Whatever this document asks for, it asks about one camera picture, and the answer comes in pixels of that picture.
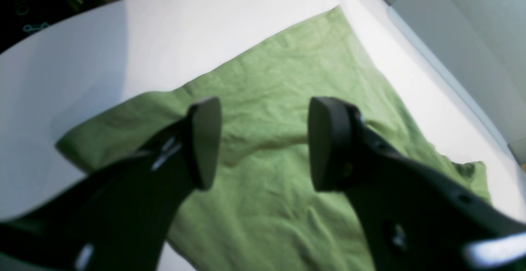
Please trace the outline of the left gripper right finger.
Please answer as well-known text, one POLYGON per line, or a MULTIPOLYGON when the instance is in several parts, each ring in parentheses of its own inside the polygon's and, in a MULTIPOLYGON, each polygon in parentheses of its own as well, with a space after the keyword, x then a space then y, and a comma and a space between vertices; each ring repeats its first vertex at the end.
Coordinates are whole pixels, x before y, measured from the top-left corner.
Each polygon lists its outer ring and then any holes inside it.
POLYGON ((524 271, 525 224, 369 129, 353 104, 312 97, 311 179, 353 207, 378 271, 524 271))

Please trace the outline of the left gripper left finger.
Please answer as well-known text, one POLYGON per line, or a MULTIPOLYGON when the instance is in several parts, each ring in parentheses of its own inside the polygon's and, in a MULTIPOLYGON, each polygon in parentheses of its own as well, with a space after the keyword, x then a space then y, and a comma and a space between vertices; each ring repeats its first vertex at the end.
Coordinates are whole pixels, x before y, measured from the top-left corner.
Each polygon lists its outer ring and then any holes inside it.
POLYGON ((1 222, 2 271, 154 271, 179 207, 215 179, 218 97, 126 158, 21 217, 1 222))

